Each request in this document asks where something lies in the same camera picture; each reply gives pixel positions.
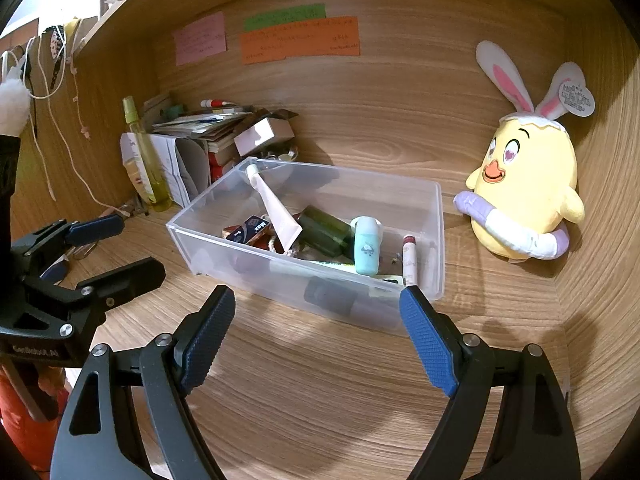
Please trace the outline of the person's right hand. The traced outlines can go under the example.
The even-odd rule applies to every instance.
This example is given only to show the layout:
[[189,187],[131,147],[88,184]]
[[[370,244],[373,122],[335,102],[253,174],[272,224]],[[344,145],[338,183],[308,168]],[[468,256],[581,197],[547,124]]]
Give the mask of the person's right hand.
[[2,410],[52,422],[64,411],[67,395],[64,368],[2,356]]

